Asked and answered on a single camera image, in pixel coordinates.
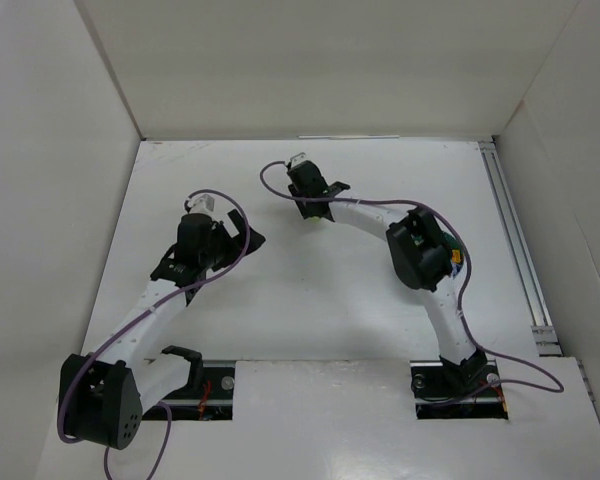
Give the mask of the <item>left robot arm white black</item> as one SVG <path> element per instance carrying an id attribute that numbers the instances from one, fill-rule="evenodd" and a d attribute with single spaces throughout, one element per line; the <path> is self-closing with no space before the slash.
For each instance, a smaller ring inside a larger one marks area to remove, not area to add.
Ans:
<path id="1" fill-rule="evenodd" d="M 72 354 L 64 361 L 57 414 L 62 441 L 122 450 L 135 437 L 143 415 L 161 400 L 177 391 L 201 389 L 201 353 L 161 347 L 158 341 L 202 286 L 265 243 L 238 210 L 228 218 L 235 235 L 208 213 L 185 214 L 175 243 L 118 329 L 89 354 Z"/>

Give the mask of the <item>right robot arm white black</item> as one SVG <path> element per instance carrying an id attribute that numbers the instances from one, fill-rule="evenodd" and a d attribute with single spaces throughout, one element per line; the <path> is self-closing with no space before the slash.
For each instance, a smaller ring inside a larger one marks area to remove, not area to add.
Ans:
<path id="1" fill-rule="evenodd" d="M 289 193 L 304 218 L 324 218 L 353 226 L 387 242 L 399 281 L 415 291 L 433 326 L 443 374 L 451 396 L 469 394 L 487 365 L 486 354 L 470 339 L 461 317 L 453 279 L 454 249 L 435 216 L 423 206 L 400 211 L 358 199 L 343 182 L 328 184 L 310 160 L 286 163 Z"/>

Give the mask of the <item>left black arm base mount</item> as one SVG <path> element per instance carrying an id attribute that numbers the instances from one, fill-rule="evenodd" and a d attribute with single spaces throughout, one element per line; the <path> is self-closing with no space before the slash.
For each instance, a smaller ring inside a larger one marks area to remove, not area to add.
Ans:
<path id="1" fill-rule="evenodd" d="M 230 420 L 235 386 L 234 361 L 207 361 L 202 354 L 178 346 L 168 346 L 154 359 L 144 359 L 133 370 L 142 419 L 167 418 L 159 406 L 169 406 L 172 419 Z"/>

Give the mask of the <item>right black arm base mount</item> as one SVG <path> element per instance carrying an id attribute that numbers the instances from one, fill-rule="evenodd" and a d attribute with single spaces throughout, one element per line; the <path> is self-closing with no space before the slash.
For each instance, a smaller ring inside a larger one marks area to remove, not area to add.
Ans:
<path id="1" fill-rule="evenodd" d="M 418 420 L 509 418 L 496 362 L 476 351 L 460 366 L 443 359 L 410 363 Z"/>

